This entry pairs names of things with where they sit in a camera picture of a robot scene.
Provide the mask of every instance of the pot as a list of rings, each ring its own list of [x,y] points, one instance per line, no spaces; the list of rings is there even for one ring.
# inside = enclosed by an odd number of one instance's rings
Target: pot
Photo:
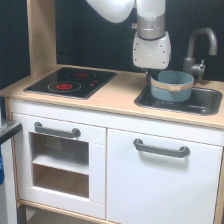
[[[151,94],[163,101],[183,102],[189,99],[193,76],[178,71],[162,71],[151,77]]]

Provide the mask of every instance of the white robot link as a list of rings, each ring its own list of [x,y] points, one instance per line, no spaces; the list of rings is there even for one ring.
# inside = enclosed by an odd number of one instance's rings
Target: white robot link
[[[166,69],[171,45],[165,31],[166,0],[86,0],[103,18],[123,22],[137,8],[137,28],[133,44],[133,62],[144,69]]]

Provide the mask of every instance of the sink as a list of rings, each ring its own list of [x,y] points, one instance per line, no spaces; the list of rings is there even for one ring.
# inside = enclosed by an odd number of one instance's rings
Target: sink
[[[170,110],[197,115],[214,115],[218,113],[222,101],[222,93],[212,89],[192,88],[191,96],[181,103],[166,102],[151,95],[151,87],[147,86],[135,100],[140,107],[159,110]]]

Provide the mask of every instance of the burner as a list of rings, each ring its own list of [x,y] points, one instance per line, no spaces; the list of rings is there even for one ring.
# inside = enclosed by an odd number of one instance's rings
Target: burner
[[[71,80],[86,80],[93,79],[96,77],[96,74],[93,72],[69,72],[66,74],[66,77]]]
[[[54,82],[48,85],[48,89],[53,92],[74,92],[81,88],[76,82]]]

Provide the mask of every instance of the white cabinet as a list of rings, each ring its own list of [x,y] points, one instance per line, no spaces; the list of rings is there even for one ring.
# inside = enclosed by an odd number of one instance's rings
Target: white cabinet
[[[214,224],[223,130],[22,100],[11,112],[22,203],[96,223]]]
[[[139,152],[135,139],[167,150],[186,146],[190,155]],[[213,224],[221,158],[222,147],[109,130],[107,219],[122,224]]]
[[[105,219],[106,129],[21,114],[13,119],[23,125],[15,136],[19,198]]]

